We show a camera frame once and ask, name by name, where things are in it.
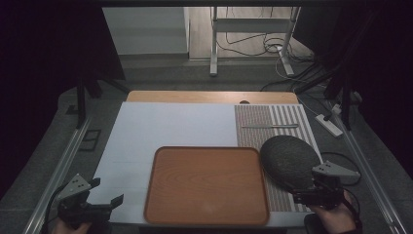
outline power strip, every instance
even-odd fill
[[[321,125],[323,125],[334,137],[339,137],[343,134],[343,132],[337,128],[333,123],[331,123],[331,121],[324,120],[324,115],[318,115],[316,117],[317,121],[319,121],[319,123]]]

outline dark sponge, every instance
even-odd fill
[[[319,155],[304,140],[294,136],[273,136],[260,150],[264,172],[290,191],[313,185],[312,168],[321,164]]]

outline wooden board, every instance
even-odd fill
[[[127,101],[178,103],[298,104],[289,92],[132,91]]]
[[[144,216],[160,224],[263,225],[265,191],[254,148],[161,147]]]

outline striped gray panel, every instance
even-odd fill
[[[299,104],[289,105],[236,105],[235,106],[238,146],[253,147],[258,151],[270,137],[289,135],[303,139],[315,147],[312,141],[310,126],[307,125],[306,114]],[[250,124],[295,124],[295,129],[248,129],[243,125]],[[309,212],[300,204],[294,204],[292,195],[276,186],[265,176],[268,204],[270,212]]]

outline wooden tray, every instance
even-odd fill
[[[262,225],[269,218],[258,152],[246,147],[162,147],[144,216],[150,223]]]

